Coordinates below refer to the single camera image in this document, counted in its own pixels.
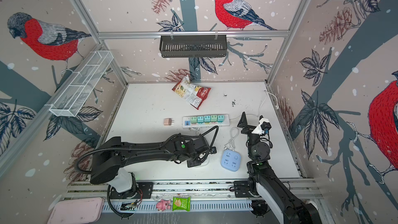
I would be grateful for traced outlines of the green plug adapter front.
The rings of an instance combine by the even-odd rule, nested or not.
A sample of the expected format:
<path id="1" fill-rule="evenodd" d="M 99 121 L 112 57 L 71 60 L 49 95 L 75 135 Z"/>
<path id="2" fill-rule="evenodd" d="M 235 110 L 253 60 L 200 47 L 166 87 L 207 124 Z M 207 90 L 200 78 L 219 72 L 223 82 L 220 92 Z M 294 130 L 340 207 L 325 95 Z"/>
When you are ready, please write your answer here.
<path id="1" fill-rule="evenodd" d="M 190 118 L 190 122 L 191 122 L 192 124 L 197 123 L 197 122 L 198 122 L 197 117 L 191 117 L 191 118 Z"/>

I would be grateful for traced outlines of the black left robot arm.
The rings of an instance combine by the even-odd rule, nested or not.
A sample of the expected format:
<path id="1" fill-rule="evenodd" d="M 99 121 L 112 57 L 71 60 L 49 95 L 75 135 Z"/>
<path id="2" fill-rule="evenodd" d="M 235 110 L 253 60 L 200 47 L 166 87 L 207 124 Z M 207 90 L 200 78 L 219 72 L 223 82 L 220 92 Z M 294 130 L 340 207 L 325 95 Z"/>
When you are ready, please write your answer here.
<path id="1" fill-rule="evenodd" d="M 175 164 L 187 163 L 187 167 L 202 165 L 214 150 L 213 145 L 219 126 L 211 127 L 196 136 L 174 134 L 158 143 L 128 143 L 120 136 L 112 137 L 98 149 L 80 156 L 74 170 L 90 175 L 93 185 L 108 184 L 108 191 L 117 194 L 138 192 L 135 175 L 124 167 L 150 161 L 171 161 Z"/>

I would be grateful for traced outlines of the light green plug adapter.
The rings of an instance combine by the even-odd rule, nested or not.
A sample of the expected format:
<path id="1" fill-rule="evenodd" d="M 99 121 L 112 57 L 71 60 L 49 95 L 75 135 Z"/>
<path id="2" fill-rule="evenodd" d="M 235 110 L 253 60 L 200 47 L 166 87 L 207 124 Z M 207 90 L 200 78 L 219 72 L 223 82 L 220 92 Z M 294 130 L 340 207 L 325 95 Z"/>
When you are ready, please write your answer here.
<path id="1" fill-rule="evenodd" d="M 217 115 L 211 115 L 210 116 L 210 121 L 211 122 L 217 122 L 218 121 L 218 116 Z"/>

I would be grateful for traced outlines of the white multicolour power strip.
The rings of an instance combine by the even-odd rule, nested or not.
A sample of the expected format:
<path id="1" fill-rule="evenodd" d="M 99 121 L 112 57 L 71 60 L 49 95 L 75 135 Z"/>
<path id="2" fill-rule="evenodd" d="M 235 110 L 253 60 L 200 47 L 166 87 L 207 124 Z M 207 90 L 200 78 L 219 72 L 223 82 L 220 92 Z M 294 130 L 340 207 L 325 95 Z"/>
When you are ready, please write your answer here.
<path id="1" fill-rule="evenodd" d="M 187 128 L 211 128 L 214 126 L 229 126 L 229 115 L 198 115 L 184 116 L 182 118 L 182 127 Z"/>

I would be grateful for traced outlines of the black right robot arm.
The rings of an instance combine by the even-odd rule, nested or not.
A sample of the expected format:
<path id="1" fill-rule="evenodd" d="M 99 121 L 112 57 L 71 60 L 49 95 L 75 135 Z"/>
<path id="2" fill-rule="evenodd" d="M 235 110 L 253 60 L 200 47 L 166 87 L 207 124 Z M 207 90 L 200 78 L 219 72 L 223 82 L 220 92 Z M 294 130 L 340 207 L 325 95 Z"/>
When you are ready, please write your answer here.
<path id="1" fill-rule="evenodd" d="M 273 148 L 269 120 L 260 116 L 256 126 L 249 125 L 246 113 L 242 113 L 237 127 L 241 128 L 241 134 L 247 135 L 249 192 L 260 196 L 281 224 L 320 224 L 316 207 L 296 197 L 276 176 L 268 162 Z"/>

